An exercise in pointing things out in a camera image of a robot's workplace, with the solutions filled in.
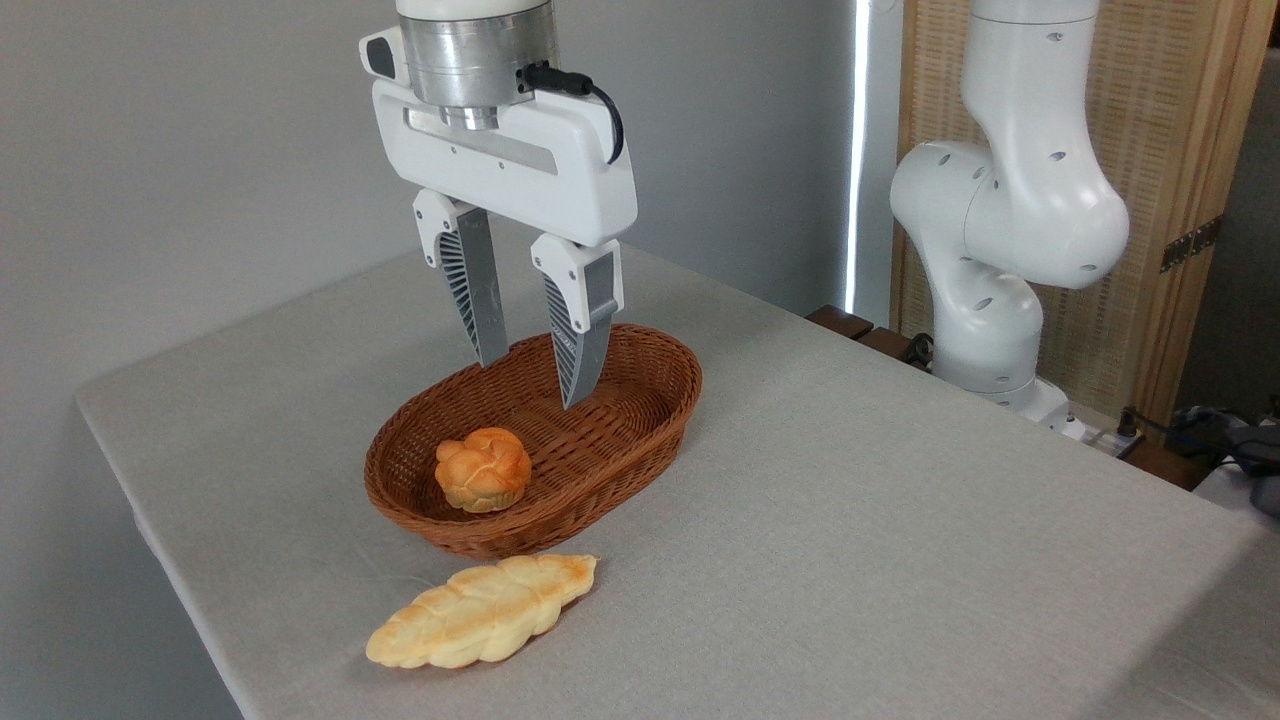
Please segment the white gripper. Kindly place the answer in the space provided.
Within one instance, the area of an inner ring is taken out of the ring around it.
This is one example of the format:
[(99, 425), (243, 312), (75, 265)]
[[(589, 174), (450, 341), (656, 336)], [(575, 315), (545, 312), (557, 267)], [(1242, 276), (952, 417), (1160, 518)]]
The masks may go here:
[(461, 129), (389, 79), (372, 83), (372, 105), (392, 167), (424, 187), (413, 200), (422, 252), (444, 273), (483, 366), (509, 351), (486, 210), (547, 232), (531, 256), (547, 292), (563, 406), (581, 402), (596, 388), (613, 315), (625, 306), (613, 238), (637, 219), (630, 155), (607, 161), (608, 109), (539, 94), (502, 108), (497, 129)]

